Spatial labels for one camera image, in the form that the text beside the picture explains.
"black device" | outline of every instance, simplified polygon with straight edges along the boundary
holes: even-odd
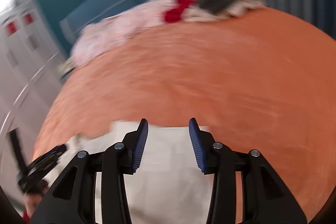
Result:
[[[209,132],[201,131],[195,118],[189,121],[189,134],[198,167],[205,175],[215,175],[207,224],[236,223],[235,172],[242,173],[243,224],[307,224],[294,196],[258,150],[247,154],[232,151],[216,142]],[[140,167],[147,135],[148,122],[142,119],[137,131],[127,133],[122,142],[115,143],[105,152],[91,155],[86,151],[78,152],[36,208],[31,224],[95,224],[97,172],[102,172],[103,223],[131,224],[124,174],[133,175]],[[17,160],[21,162],[19,166],[25,169],[17,138],[11,140],[14,140],[13,147],[16,146]],[[36,160],[48,164],[33,165],[40,169],[35,170],[35,176],[25,177],[29,187],[23,187],[19,180],[23,191],[34,189],[34,184],[39,183],[36,178],[41,180],[42,174],[45,175],[45,167],[55,165],[57,157],[50,155],[55,151],[58,155],[59,149],[56,147]]]

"bed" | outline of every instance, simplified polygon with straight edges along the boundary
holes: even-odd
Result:
[[[87,0],[61,22],[69,41],[91,22],[146,0]],[[336,184],[335,41],[265,8],[239,19],[153,27],[76,69],[33,159],[112,121],[181,127],[195,117],[231,149],[259,149],[311,220]]]

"silver bolt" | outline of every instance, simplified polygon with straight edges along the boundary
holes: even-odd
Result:
[[[86,151],[79,151],[78,153],[77,153],[77,157],[78,158],[84,158],[85,156],[86,156]]]
[[[123,149],[124,148],[124,144],[123,143],[116,143],[115,145],[114,145],[114,148],[115,149]]]
[[[260,156],[260,152],[258,150],[251,150],[251,155],[254,157],[259,157]]]
[[[223,145],[219,142],[214,143],[212,146],[214,149],[221,149],[223,147]]]

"orange blanket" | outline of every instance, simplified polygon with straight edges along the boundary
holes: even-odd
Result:
[[[273,9],[241,19],[153,27],[76,70],[33,158],[111,121],[210,126],[236,151],[259,149],[308,220],[336,184],[336,43]]]

